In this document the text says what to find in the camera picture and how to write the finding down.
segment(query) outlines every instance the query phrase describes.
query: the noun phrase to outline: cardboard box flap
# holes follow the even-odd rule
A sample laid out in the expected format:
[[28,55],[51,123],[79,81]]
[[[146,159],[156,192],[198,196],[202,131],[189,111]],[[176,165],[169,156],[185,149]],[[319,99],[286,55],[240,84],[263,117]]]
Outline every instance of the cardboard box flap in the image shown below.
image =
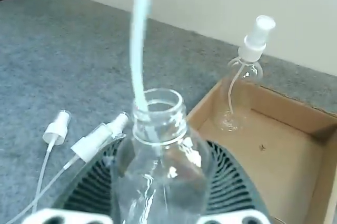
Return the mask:
[[331,224],[337,202],[337,131],[327,142],[306,224]]

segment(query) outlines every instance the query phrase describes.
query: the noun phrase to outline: cardboard box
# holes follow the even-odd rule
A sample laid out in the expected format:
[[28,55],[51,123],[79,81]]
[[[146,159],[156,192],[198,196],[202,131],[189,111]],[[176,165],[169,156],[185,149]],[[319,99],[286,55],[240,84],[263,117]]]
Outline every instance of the cardboard box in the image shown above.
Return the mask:
[[252,96],[249,123],[223,131],[210,120],[220,84],[189,113],[190,126],[233,154],[273,217],[287,224],[331,224],[337,203],[336,115],[247,86]]

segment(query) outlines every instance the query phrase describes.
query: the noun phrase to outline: glass bottle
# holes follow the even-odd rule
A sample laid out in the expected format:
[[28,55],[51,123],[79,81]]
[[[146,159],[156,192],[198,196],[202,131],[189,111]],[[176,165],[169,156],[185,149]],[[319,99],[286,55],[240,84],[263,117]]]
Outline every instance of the glass bottle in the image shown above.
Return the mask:
[[259,16],[253,31],[245,37],[244,46],[239,48],[239,56],[228,63],[226,76],[213,100],[211,120],[217,128],[234,131],[244,125],[251,110],[249,86],[262,79],[263,71],[258,60],[274,27],[272,18]]
[[179,93],[151,89],[145,97],[149,111],[134,105],[133,137],[123,140],[116,154],[112,174],[118,177],[120,214],[114,221],[195,224],[209,195],[210,148],[188,126]]

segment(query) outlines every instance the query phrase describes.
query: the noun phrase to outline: white plastic tube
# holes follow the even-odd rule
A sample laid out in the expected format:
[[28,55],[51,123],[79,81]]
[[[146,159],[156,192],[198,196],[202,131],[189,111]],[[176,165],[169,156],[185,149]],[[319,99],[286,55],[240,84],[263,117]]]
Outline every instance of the white plastic tube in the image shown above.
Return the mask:
[[230,107],[230,111],[231,111],[231,114],[234,114],[234,110],[233,110],[233,105],[232,105],[232,90],[233,90],[233,86],[235,84],[235,81],[237,81],[237,79],[239,78],[243,68],[244,68],[244,64],[241,65],[240,69],[237,71],[237,73],[235,74],[231,84],[230,84],[230,87],[228,89],[228,105]]
[[[148,111],[148,107],[144,95],[143,50],[146,33],[146,19],[150,7],[151,0],[134,0],[130,39],[130,68],[135,102],[136,106],[145,112]],[[147,127],[146,131],[148,137],[151,138],[152,141],[158,141],[154,128]]]
[[[56,142],[57,139],[58,139],[58,135],[54,135],[53,139],[48,144],[46,155],[45,155],[43,163],[42,163],[42,168],[41,168],[41,171],[40,171],[40,175],[38,177],[38,182],[37,182],[37,187],[36,187],[36,192],[35,192],[35,198],[37,198],[37,196],[40,194],[41,187],[42,187],[43,176],[44,176],[44,172],[46,170],[47,162],[48,162],[49,156],[50,156],[50,154],[52,152],[52,149],[53,149],[53,147],[54,147],[55,142]],[[37,203],[38,203],[38,201],[36,201],[36,203],[33,205],[32,213],[36,212],[36,210],[37,210]]]
[[66,171],[78,159],[79,159],[78,156],[74,156],[69,162],[67,162],[63,166],[63,168],[56,174],[56,176],[49,182],[49,184],[40,192],[40,194],[37,197],[35,197],[35,199],[25,209],[23,209],[17,216],[15,216],[13,219],[6,222],[6,224],[13,224],[17,220],[19,220],[23,215],[25,215],[33,207],[33,205],[36,204],[41,199],[41,197],[50,189],[50,187],[63,174],[63,172]]

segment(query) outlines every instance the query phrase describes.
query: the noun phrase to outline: small glass spray bottle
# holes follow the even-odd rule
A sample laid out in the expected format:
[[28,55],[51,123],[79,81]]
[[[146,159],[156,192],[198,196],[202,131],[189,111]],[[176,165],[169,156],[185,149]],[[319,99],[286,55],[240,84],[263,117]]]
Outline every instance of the small glass spray bottle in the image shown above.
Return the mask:
[[244,45],[239,48],[239,56],[228,63],[212,108],[212,120],[217,128],[234,131],[242,127],[251,107],[250,94],[241,84],[256,84],[262,79],[263,71],[258,60],[274,27],[275,21],[271,17],[259,16],[252,32],[245,37]]

